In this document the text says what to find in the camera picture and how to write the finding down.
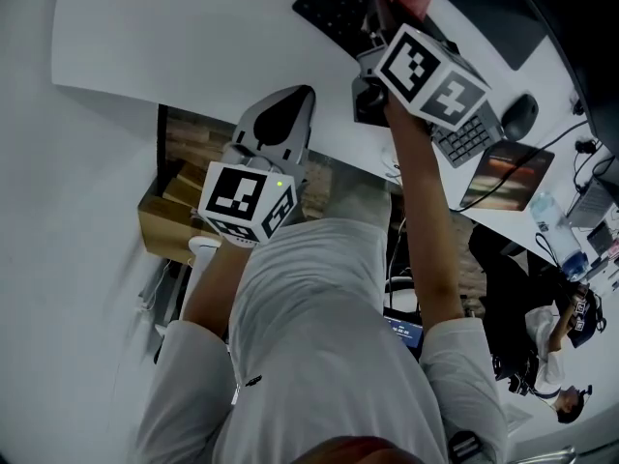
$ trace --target desk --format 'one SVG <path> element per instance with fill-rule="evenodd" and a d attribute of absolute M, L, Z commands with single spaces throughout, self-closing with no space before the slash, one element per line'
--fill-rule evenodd
<path fill-rule="evenodd" d="M 317 94 L 309 147 L 385 177 L 382 154 L 393 151 L 391 136 L 384 129 L 353 122 L 356 62 L 294 14 L 294 1 L 58 0 L 52 80 L 234 123 L 268 94 L 309 84 Z M 447 0 L 432 0 L 428 14 L 492 87 L 489 100 L 499 117 L 523 92 L 535 96 L 540 115 L 523 142 L 544 144 L 581 120 L 571 114 L 574 87 L 548 38 L 514 72 Z M 584 126 L 552 148 L 557 156 L 542 188 L 564 209 L 575 194 L 574 141 L 590 135 Z M 596 159 L 603 156 L 601 150 Z M 478 163 L 469 161 L 454 170 L 441 155 L 438 160 L 448 201 L 457 208 Z M 583 180 L 586 172 L 582 171 Z M 528 212 L 473 209 L 466 214 L 543 255 Z M 585 236 L 577 235 L 593 261 Z"/>

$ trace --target plastic bottle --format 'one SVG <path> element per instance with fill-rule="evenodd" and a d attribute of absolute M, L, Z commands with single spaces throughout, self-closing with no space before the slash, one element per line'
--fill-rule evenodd
<path fill-rule="evenodd" d="M 567 279 L 580 281 L 587 274 L 589 260 L 557 202 L 551 194 L 541 192 L 531 200 L 529 208 Z"/>

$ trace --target computer mouse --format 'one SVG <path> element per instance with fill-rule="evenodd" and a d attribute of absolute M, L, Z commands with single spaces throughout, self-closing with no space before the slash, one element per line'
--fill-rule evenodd
<path fill-rule="evenodd" d="M 522 139 L 535 124 L 540 108 L 529 94 L 522 95 L 508 108 L 501 119 L 505 137 L 510 141 Z"/>

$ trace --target cube with marker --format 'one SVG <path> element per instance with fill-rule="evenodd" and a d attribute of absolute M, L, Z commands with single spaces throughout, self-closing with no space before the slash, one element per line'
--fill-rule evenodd
<path fill-rule="evenodd" d="M 297 204 L 294 177 L 212 161 L 198 214 L 232 244 L 267 243 Z"/>
<path fill-rule="evenodd" d="M 461 56 L 407 24 L 375 73 L 411 114 L 450 131 L 475 114 L 490 90 Z"/>

